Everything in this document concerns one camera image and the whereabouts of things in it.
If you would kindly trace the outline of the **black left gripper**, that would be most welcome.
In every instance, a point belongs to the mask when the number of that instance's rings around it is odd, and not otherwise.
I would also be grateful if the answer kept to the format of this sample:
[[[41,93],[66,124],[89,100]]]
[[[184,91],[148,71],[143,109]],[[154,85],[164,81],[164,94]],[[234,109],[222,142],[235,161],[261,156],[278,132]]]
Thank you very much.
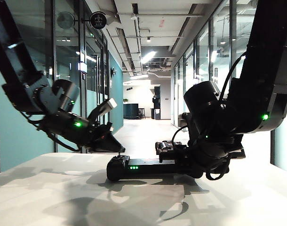
[[[85,141],[91,142],[89,152],[124,153],[125,147],[113,136],[112,123],[86,127]]]

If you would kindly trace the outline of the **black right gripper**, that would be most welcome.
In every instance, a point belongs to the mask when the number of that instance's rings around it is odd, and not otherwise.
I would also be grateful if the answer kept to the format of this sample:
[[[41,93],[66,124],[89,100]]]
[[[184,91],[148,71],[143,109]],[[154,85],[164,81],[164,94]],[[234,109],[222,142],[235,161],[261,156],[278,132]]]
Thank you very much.
[[[160,163],[181,164],[183,172],[192,178],[200,178],[205,172],[205,167],[198,160],[197,150],[183,145],[181,152],[176,150],[160,150]]]

